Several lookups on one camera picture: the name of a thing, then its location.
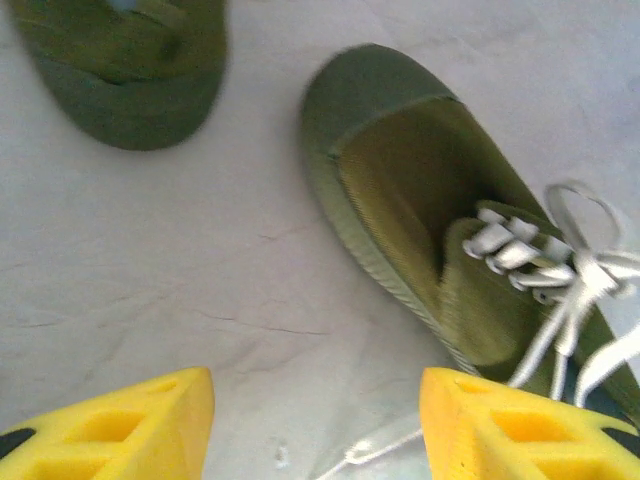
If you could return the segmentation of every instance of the shoelace bow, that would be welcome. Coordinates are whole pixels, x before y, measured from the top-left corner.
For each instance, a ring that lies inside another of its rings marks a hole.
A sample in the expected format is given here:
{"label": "shoelace bow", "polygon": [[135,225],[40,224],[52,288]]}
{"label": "shoelace bow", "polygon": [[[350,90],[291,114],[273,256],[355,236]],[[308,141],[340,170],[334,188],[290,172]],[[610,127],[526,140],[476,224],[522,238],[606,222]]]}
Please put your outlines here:
{"label": "shoelace bow", "polygon": [[[605,211],[615,230],[610,249],[596,252],[590,247],[562,196],[563,191],[595,202]],[[537,249],[530,245],[538,233],[536,226],[518,218],[507,221],[485,209],[478,217],[488,225],[465,241],[463,248],[474,258],[484,258],[494,272],[508,274],[515,288],[532,289],[539,302],[556,304],[508,384],[522,387],[539,367],[555,338],[556,364],[550,397],[559,400],[564,390],[568,360],[576,350],[590,310],[597,300],[607,295],[622,298],[635,292],[630,281],[640,277],[640,256],[619,250],[623,223],[615,209],[588,186],[576,181],[558,183],[547,188],[545,197],[550,216],[566,243],[549,237],[546,246]],[[574,268],[566,263],[570,257]],[[519,272],[518,269],[526,264],[543,266],[532,273]],[[587,359],[578,375],[574,404],[583,408],[591,391],[639,353],[640,321]],[[328,479],[347,465],[363,465],[422,438],[422,429],[416,429],[419,425],[416,413],[373,432],[348,448],[344,458],[316,480]]]}

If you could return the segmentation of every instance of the green fabric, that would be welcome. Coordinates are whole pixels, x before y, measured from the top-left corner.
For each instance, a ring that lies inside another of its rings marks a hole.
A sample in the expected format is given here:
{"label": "green fabric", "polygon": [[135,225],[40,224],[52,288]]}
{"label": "green fabric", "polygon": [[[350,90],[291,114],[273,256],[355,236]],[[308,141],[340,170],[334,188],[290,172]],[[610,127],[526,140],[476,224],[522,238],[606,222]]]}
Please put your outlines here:
{"label": "green fabric", "polygon": [[[463,368],[506,380],[549,309],[464,254],[462,241],[483,226],[472,218],[479,202],[536,223],[540,242],[558,232],[465,107],[413,60],[367,45],[316,76],[301,134],[313,185],[347,248]],[[611,338],[595,313],[577,360]],[[550,360],[529,390],[548,391]],[[606,387],[637,422],[630,370]]]}
{"label": "green fabric", "polygon": [[224,72],[225,0],[10,0],[36,67],[65,112],[127,149],[173,145],[206,118]]}

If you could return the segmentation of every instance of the white surface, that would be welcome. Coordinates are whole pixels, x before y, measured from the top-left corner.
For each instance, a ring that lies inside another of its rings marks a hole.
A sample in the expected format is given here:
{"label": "white surface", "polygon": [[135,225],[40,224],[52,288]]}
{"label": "white surface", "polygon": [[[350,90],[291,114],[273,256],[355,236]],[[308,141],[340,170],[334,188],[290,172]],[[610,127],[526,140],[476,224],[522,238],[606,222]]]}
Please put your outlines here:
{"label": "white surface", "polygon": [[[152,154],[76,130],[5,13],[0,425],[206,365],[217,411],[204,478],[297,480],[414,410],[422,368],[450,362],[321,217],[296,143],[306,82],[343,47],[400,48],[470,105],[536,193],[576,177],[638,225],[633,3],[236,0],[214,114]],[[609,309],[612,323],[628,326],[634,305]],[[341,478],[424,472],[414,445]]]}

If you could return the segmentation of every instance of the shoe eyelet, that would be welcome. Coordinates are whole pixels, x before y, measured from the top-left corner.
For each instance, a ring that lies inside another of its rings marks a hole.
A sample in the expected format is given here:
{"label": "shoe eyelet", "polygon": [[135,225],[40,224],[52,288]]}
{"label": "shoe eyelet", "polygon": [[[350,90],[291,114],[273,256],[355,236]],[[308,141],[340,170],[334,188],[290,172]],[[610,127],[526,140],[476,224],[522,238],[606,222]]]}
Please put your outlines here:
{"label": "shoe eyelet", "polygon": [[487,257],[485,258],[485,262],[487,263],[489,270],[491,270],[494,273],[497,273],[498,275],[504,275],[507,272],[504,268],[500,267],[496,263],[495,257]]}
{"label": "shoe eyelet", "polygon": [[514,288],[520,290],[521,292],[526,292],[529,289],[529,287],[527,287],[526,285],[521,284],[513,274],[509,275],[509,281],[511,282],[511,285],[514,286]]}
{"label": "shoe eyelet", "polygon": [[552,298],[550,298],[546,293],[538,290],[537,288],[533,290],[532,294],[535,301],[541,303],[542,305],[551,305],[554,303]]}
{"label": "shoe eyelet", "polygon": [[482,255],[476,253],[473,250],[473,244],[471,240],[465,240],[464,242],[462,242],[462,249],[464,250],[464,253],[469,255],[471,258],[475,258],[476,260],[482,260]]}

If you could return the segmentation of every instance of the rectangular hole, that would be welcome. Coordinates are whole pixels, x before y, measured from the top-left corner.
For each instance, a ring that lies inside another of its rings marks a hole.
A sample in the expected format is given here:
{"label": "rectangular hole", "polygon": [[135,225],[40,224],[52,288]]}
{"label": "rectangular hole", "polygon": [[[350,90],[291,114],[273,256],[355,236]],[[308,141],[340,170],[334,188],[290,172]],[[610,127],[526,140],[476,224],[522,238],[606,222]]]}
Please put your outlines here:
{"label": "rectangular hole", "polygon": [[60,460],[39,463],[30,480],[91,480],[104,467],[104,459]]}
{"label": "rectangular hole", "polygon": [[493,421],[514,442],[570,442],[573,437],[560,420],[533,411],[491,412]]}
{"label": "rectangular hole", "polygon": [[549,480],[625,480],[630,478],[614,465],[615,458],[541,460],[537,467]]}
{"label": "rectangular hole", "polygon": [[124,442],[143,420],[144,414],[108,411],[91,416],[68,438],[68,442]]}

